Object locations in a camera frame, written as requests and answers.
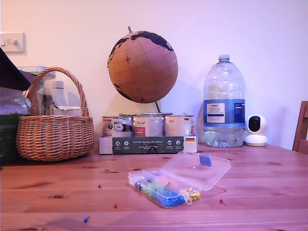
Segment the wicker basket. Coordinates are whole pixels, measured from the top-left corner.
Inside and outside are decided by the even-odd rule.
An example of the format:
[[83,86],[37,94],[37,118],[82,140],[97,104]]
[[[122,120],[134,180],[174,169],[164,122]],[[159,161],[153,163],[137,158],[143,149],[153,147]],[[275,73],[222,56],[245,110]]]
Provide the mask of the wicker basket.
[[17,149],[19,154],[31,160],[57,161],[88,153],[94,144],[93,119],[89,116],[85,94],[78,80],[67,70],[49,67],[43,70],[33,83],[37,89],[45,74],[59,71],[66,74],[76,85],[82,116],[38,115],[36,91],[31,91],[30,116],[19,118]]

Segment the light switch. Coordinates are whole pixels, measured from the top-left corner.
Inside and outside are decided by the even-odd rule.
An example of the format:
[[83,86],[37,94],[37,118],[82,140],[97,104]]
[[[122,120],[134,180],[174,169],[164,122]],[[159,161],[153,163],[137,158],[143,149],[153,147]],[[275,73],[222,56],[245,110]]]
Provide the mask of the light switch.
[[1,33],[0,47],[5,53],[24,53],[24,33]]

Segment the wooden table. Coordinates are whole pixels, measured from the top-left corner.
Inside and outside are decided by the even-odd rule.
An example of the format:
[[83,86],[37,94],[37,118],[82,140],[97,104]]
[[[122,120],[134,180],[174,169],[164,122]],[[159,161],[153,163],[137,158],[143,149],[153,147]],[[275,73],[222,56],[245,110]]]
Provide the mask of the wooden table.
[[199,150],[229,159],[231,169],[200,201],[173,209],[129,188],[127,178],[172,154],[94,148],[75,160],[3,167],[1,230],[308,230],[308,155],[274,146]]

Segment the clear plastic box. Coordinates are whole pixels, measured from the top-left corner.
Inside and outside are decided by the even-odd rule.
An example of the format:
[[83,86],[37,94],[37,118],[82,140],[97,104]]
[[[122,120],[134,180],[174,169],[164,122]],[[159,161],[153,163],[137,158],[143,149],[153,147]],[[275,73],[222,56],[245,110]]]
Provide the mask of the clear plastic box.
[[230,169],[229,160],[200,153],[180,152],[161,169],[128,173],[130,187],[164,208],[191,205],[201,199]]

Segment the basket handle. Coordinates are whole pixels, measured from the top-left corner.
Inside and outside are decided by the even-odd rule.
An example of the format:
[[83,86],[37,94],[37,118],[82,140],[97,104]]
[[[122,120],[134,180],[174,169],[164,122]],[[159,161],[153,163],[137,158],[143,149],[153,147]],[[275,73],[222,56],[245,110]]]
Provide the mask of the basket handle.
[[38,111],[37,111],[38,99],[37,99],[37,91],[36,90],[38,89],[39,83],[43,79],[43,77],[51,71],[62,72],[63,74],[67,75],[74,82],[75,86],[78,89],[80,100],[81,100],[81,114],[82,114],[82,116],[89,116],[85,92],[82,89],[82,85],[79,83],[79,81],[75,78],[75,76],[72,73],[70,73],[68,70],[65,70],[65,69],[58,67],[58,66],[52,66],[52,67],[48,67],[48,68],[44,69],[43,71],[41,71],[39,73],[38,77],[35,79],[35,82],[32,85],[33,90],[31,91],[31,93],[29,95],[29,99],[31,101],[31,111],[30,111],[31,116],[35,116],[35,115],[37,116],[38,115]]

